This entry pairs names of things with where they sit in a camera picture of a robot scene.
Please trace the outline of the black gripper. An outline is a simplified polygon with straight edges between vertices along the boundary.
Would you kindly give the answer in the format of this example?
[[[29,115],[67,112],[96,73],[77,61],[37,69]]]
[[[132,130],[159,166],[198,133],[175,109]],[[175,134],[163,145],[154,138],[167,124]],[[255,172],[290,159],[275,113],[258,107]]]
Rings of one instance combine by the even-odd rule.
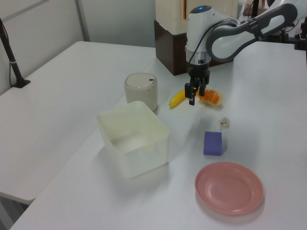
[[[200,84],[199,96],[205,96],[205,89],[210,79],[209,63],[200,65],[188,64],[188,74],[190,76],[190,83],[185,84],[185,97],[189,100],[189,105],[194,106],[195,93],[193,84]]]

